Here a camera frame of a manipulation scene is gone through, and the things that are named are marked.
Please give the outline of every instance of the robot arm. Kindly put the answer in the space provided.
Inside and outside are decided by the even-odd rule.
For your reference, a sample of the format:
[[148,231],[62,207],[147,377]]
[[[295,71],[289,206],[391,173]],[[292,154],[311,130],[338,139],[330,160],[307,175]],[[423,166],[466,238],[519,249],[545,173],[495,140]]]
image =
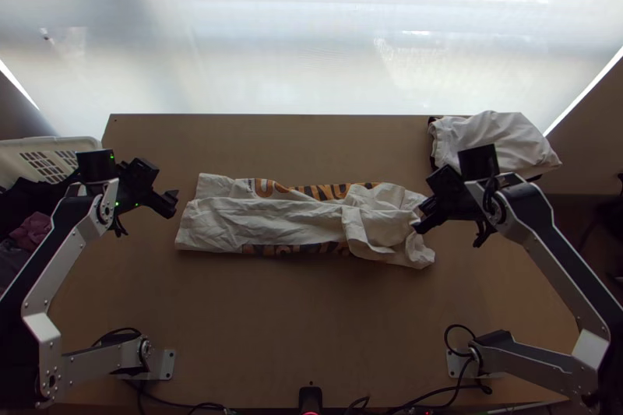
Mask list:
[[481,171],[482,178],[464,181],[451,167],[440,171],[444,174],[431,176],[435,196],[424,203],[429,212],[415,230],[424,233],[452,218],[486,223],[485,239],[497,231],[526,249],[579,328],[571,355],[517,343],[508,331],[478,337],[469,348],[482,372],[509,373],[559,392],[589,413],[607,412],[623,394],[623,308],[556,228],[543,192],[517,174]]
[[174,351],[155,351],[138,332],[105,336],[99,346],[62,352],[48,316],[58,288],[80,253],[108,230],[125,232],[119,213],[141,205],[175,214],[177,192],[158,195],[158,170],[145,160],[117,165],[110,150],[77,154],[80,182],[69,186],[52,214],[52,230],[0,300],[0,402],[45,408],[74,385],[101,375],[170,379]]

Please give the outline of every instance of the wire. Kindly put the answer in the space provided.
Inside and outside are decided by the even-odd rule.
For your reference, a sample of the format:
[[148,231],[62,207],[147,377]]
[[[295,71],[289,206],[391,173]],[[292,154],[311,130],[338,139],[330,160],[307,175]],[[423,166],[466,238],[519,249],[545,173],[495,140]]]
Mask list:
[[116,334],[120,334],[122,332],[127,332],[127,331],[134,332],[136,334],[136,337],[142,335],[142,333],[137,328],[124,327],[124,328],[119,328],[119,329],[113,329],[110,332],[106,332],[102,337],[100,337],[98,340],[92,343],[91,346],[96,346],[98,343],[100,343],[102,340],[106,339],[107,337],[114,336]]
[[[623,198],[623,173],[620,173],[617,176],[618,176],[619,181],[621,182],[621,191],[618,193],[618,197]],[[596,217],[594,217],[593,220],[590,221],[588,227],[586,227],[586,229],[582,233],[582,236],[579,239],[578,248],[577,248],[578,253],[582,252],[582,250],[586,246],[586,242],[588,241],[590,234],[593,233],[593,230],[595,230],[595,227],[598,224],[599,224],[599,219],[597,219]]]
[[346,408],[346,410],[344,410],[344,415],[350,415],[350,413],[353,412],[355,408],[357,408],[359,412],[364,412],[365,408],[368,406],[368,402],[370,402],[370,396],[360,397],[359,399],[353,401]]
[[[450,331],[452,331],[453,329],[463,329],[467,331],[471,335],[472,339],[476,339],[476,335],[472,332],[470,328],[462,324],[451,324],[445,329],[443,340],[448,351],[455,354],[458,357],[464,357],[467,359],[465,363],[463,364],[463,367],[461,368],[461,372],[459,373],[459,378],[456,382],[456,385],[449,386],[447,388],[436,389],[435,391],[428,392],[427,394],[417,397],[416,399],[410,400],[409,402],[404,403],[401,406],[393,407],[392,409],[387,410],[387,412],[385,412],[385,415],[393,415],[394,413],[399,412],[401,410],[409,410],[412,408],[447,409],[454,403],[456,398],[459,396],[459,392],[463,389],[480,389],[482,392],[484,392],[488,396],[493,393],[493,390],[489,386],[484,385],[483,382],[478,378],[476,379],[476,384],[461,385],[461,382],[463,381],[463,376],[465,375],[465,371],[467,370],[467,367],[470,365],[472,361],[475,361],[476,358],[474,358],[472,353],[459,352],[450,346],[450,344],[448,343],[448,336],[449,336]],[[478,354],[478,360],[479,360],[478,361],[478,372],[480,373],[480,371],[482,370],[482,358],[480,357],[478,350],[475,347],[474,349],[476,350]],[[450,398],[448,402],[443,403],[441,405],[424,405],[424,404],[419,403],[422,400],[426,400],[432,396],[436,396],[437,394],[442,394],[443,392],[450,392],[450,391],[454,391],[454,393],[452,394],[452,397]]]
[[593,219],[589,223],[589,226],[584,230],[584,232],[582,233],[582,237],[580,237],[579,242],[578,242],[578,253],[582,252],[582,250],[586,246],[586,242],[588,241],[590,234],[593,233],[593,230],[595,230],[595,227],[597,226],[598,223],[599,223],[599,220]]
[[139,390],[136,391],[136,406],[139,409],[140,415],[146,415],[145,409],[143,409],[143,393],[145,391],[145,381],[141,381]]
[[455,354],[457,357],[472,357],[473,355],[471,353],[459,352],[458,350],[455,350],[450,346],[450,344],[448,343],[448,334],[450,334],[450,331],[452,331],[453,329],[463,329],[470,333],[470,335],[472,336],[472,340],[476,339],[476,334],[474,334],[472,330],[467,326],[464,326],[462,324],[451,324],[447,328],[445,328],[445,332],[443,333],[443,342],[448,351]]
[[227,409],[224,406],[220,405],[219,403],[211,403],[211,402],[198,403],[197,405],[195,405],[194,407],[190,409],[190,412],[188,412],[188,415],[191,415],[191,413],[194,413],[195,410],[218,410],[219,412],[227,413]]
[[[124,328],[119,328],[119,329],[113,329],[110,332],[106,332],[102,337],[100,337],[98,340],[96,340],[93,343],[93,345],[91,345],[91,346],[94,347],[98,343],[100,343],[102,340],[106,339],[107,337],[114,336],[114,335],[120,334],[122,332],[133,332],[134,334],[136,334],[137,337],[141,336],[143,334],[137,328],[133,328],[133,327],[124,327]],[[147,399],[151,399],[154,402],[158,402],[158,403],[161,403],[161,404],[166,405],[166,406],[177,407],[177,408],[180,408],[180,409],[190,409],[190,412],[188,412],[188,415],[190,415],[190,413],[195,412],[196,410],[219,410],[221,412],[224,412],[225,414],[235,413],[233,410],[229,410],[228,408],[226,408],[225,406],[223,406],[223,405],[221,405],[219,403],[203,402],[203,403],[199,403],[199,404],[196,404],[196,405],[191,405],[191,404],[187,404],[187,403],[177,403],[177,402],[171,402],[171,401],[168,401],[168,400],[160,399],[159,397],[156,397],[156,396],[153,396],[152,394],[149,394],[145,390],[145,386],[146,386],[146,383],[147,383],[147,381],[145,381],[145,380],[140,381],[139,385],[133,384],[128,379],[124,379],[122,381],[125,384],[129,385],[132,389],[134,389],[136,391],[136,406],[139,409],[140,415],[146,415],[145,414],[145,409],[143,407],[143,397],[145,397]]]

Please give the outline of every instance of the table surface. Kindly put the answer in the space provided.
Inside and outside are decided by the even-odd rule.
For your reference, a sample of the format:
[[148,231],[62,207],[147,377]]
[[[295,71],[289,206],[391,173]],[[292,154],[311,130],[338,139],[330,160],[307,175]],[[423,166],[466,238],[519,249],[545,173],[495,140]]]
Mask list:
[[[271,178],[282,185],[388,181],[430,194],[426,117],[112,115],[103,144],[118,160],[145,157],[156,189],[177,188],[165,220],[147,208],[123,217],[128,237],[90,244],[55,298],[63,350],[133,326],[175,348],[174,377],[150,389],[184,403],[292,407],[301,386],[322,387],[326,406],[364,395],[393,406],[454,385],[445,366],[449,324],[477,335],[507,329],[524,343],[570,352],[571,313],[520,246],[499,235],[471,247],[473,223],[425,235],[434,265],[416,270],[360,258],[256,258],[176,251],[181,212],[200,172]],[[511,376],[494,393],[458,403],[519,403],[559,395]],[[442,403],[449,394],[436,399]],[[69,402],[134,404],[112,377],[87,382]]]

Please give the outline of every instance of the laundry basket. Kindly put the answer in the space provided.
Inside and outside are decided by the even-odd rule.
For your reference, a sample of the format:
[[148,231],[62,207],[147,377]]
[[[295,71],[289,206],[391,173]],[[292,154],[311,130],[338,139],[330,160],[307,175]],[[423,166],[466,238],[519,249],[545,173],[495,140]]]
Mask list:
[[100,141],[88,136],[0,141],[0,191],[11,188],[19,177],[59,183],[78,167],[76,152],[101,148]]

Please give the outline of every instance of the window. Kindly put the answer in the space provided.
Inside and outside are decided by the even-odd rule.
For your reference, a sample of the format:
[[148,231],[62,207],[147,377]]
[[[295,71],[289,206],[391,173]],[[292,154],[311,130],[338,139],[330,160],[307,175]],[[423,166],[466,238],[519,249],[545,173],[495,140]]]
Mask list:
[[618,0],[0,0],[63,135],[110,113],[472,114],[545,130],[623,45]]

